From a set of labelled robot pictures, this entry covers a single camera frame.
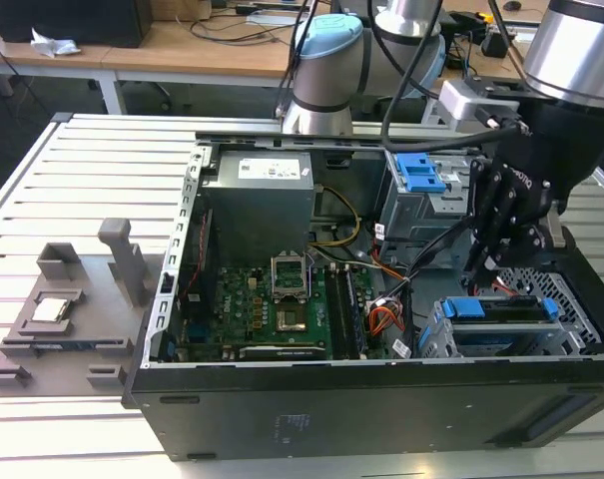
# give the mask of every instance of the green circuit board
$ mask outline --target green circuit board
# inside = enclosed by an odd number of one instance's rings
[[[187,325],[190,360],[233,360],[230,348],[255,345],[320,347],[325,349],[326,359],[332,359],[323,267],[313,267],[306,277],[306,302],[275,302],[268,266],[221,268],[213,317],[206,332],[195,324]],[[369,273],[365,268],[354,268],[351,277],[360,316],[364,318],[365,302],[373,297]],[[300,281],[298,269],[278,269],[278,286],[300,286]],[[224,348],[227,353],[221,358]],[[369,357],[385,354],[371,349]]]

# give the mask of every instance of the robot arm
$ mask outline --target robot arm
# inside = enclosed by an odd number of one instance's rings
[[[501,267],[539,266],[574,247],[558,217],[604,155],[604,0],[551,1],[524,72],[514,84],[448,84],[440,96],[452,117],[511,114],[529,128],[471,165],[470,292]]]
[[[433,8],[429,0],[391,0],[388,8],[376,16],[382,41],[400,65],[409,63],[414,55]],[[437,25],[414,78],[430,86],[441,71],[444,57]],[[392,95],[399,80],[359,19],[337,14],[316,17],[303,44],[283,130],[303,135],[351,135],[350,98],[354,94]],[[404,96],[411,93],[407,90]]]

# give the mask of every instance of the floor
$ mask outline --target floor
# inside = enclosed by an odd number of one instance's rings
[[[91,90],[85,80],[25,78],[31,89],[51,112],[104,113],[99,91]],[[49,116],[33,100],[23,83],[12,79],[14,95],[0,97],[0,188],[11,175],[38,135]],[[271,88],[221,87],[214,85],[164,85],[172,97],[171,115],[269,118],[275,101]],[[125,101],[131,115],[166,115],[162,96],[148,84],[126,83]],[[415,122],[420,118],[420,101],[406,102],[397,112],[399,121]],[[377,114],[361,112],[362,99],[353,102],[356,120],[380,121]]]

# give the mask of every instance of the black computer tower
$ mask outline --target black computer tower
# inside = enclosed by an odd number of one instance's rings
[[[150,0],[0,0],[5,42],[28,42],[34,28],[58,40],[137,48],[152,22]]]

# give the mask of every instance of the aluminum slotted table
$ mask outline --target aluminum slotted table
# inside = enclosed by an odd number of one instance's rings
[[[379,125],[358,124],[358,133]],[[0,192],[0,341],[47,241],[108,253],[103,218],[129,218],[143,253],[165,251],[196,130],[275,132],[270,120],[75,115],[51,123]],[[403,135],[441,136],[431,126]],[[562,222],[604,281],[604,174],[573,192]],[[119,397],[0,399],[0,477],[604,477],[604,411],[539,449],[172,463]]]

